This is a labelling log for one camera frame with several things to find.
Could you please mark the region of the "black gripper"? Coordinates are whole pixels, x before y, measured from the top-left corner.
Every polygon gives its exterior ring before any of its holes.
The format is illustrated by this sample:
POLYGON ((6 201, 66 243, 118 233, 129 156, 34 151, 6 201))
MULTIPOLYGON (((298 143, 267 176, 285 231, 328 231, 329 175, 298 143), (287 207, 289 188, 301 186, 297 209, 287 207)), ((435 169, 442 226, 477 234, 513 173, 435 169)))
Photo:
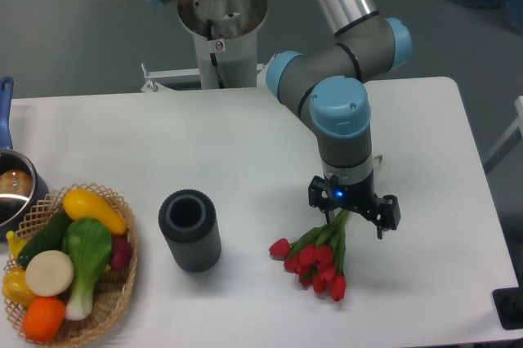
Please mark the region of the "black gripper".
POLYGON ((383 239, 387 230, 399 225, 399 201, 395 195, 377 196, 373 187, 373 174, 353 185, 344 185, 337 176, 324 179, 314 176, 308 186, 311 207, 318 208, 328 225, 333 222, 333 212, 342 209, 355 212, 377 226, 377 237, 383 239))

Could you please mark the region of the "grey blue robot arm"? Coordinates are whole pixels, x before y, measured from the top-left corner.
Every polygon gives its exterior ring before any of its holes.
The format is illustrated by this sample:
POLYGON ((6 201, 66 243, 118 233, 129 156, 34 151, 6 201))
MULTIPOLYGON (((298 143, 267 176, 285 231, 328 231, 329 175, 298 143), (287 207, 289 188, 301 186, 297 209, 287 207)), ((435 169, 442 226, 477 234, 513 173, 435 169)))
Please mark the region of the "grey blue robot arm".
MULTIPOLYGON (((192 34, 204 89, 252 87, 257 81, 257 32, 268 0, 148 0, 177 4, 192 34)), ((373 188, 371 108, 365 84, 412 54, 407 27, 383 17, 372 0, 318 0, 335 38, 313 56, 281 52, 266 67, 265 82, 316 137, 323 174, 312 180, 309 202, 325 216, 336 209, 360 214, 378 234, 395 230, 400 207, 373 188)))

